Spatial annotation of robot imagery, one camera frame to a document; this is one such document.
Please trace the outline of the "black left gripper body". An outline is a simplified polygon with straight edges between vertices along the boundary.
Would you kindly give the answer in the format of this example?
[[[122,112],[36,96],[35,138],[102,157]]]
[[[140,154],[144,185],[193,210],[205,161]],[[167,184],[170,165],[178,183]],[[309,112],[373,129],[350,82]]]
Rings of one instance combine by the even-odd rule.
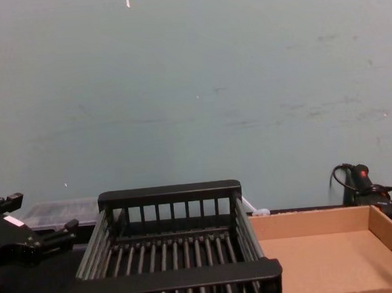
[[[0,267],[37,263],[45,253],[43,240],[23,222],[0,214]]]

